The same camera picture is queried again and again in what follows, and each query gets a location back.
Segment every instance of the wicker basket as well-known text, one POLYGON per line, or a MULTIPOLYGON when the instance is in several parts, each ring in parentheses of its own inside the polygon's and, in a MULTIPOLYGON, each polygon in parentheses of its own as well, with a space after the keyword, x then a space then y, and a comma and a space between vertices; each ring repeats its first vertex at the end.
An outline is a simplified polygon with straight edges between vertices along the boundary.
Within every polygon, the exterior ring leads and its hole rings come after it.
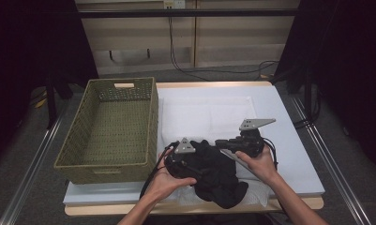
POLYGON ((154 78, 91 80, 54 168, 74 184, 143 181, 157 140, 154 78))

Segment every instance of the gray metal bracket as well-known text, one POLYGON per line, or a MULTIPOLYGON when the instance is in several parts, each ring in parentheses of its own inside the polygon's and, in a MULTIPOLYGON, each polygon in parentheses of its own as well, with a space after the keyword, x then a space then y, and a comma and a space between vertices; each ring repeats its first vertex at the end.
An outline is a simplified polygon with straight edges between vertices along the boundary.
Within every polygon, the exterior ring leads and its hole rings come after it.
POLYGON ((240 130, 250 130, 276 122, 276 119, 245 119, 240 125, 240 130))
POLYGON ((176 154, 195 153, 196 149, 190 144, 187 138, 183 138, 182 141, 176 146, 174 151, 176 154))

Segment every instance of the forearm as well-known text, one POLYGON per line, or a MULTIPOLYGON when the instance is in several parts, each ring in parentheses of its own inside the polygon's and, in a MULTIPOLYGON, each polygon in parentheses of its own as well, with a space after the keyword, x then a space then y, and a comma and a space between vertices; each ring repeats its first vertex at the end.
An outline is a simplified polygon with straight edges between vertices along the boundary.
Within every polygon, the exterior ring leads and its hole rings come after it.
POLYGON ((157 203, 158 200, 156 200, 156 198, 143 195, 143 197, 131 209, 131 211, 129 211, 129 213, 123 217, 118 225, 143 224, 144 220, 157 203))
POLYGON ((327 224, 278 175, 270 184, 293 224, 327 224))

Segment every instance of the cabinet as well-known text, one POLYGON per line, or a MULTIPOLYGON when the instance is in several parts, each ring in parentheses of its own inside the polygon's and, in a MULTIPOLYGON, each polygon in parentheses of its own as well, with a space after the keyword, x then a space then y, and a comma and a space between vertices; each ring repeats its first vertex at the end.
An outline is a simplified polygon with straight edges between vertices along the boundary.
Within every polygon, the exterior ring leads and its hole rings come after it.
MULTIPOLYGON (((158 0, 76 0, 76 4, 79 10, 164 8, 158 0)), ((299 0, 187 0, 186 8, 297 8, 298 4, 299 0)), ((279 59, 292 23, 293 17, 178 17, 173 18, 173 46, 187 50, 191 67, 259 64, 279 59)), ((83 19, 83 26, 93 52, 170 48, 168 18, 83 19)))

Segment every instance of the black garment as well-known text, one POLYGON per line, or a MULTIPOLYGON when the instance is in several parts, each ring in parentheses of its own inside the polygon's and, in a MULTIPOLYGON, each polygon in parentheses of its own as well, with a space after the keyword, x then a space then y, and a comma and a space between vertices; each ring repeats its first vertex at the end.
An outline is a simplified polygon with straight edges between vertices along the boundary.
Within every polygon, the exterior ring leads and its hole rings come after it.
POLYGON ((246 195, 248 184, 238 181, 234 160, 206 140, 190 143, 196 148, 196 153, 186 154, 184 161, 203 172, 203 177, 194 185, 196 195, 225 209, 239 204, 246 195))

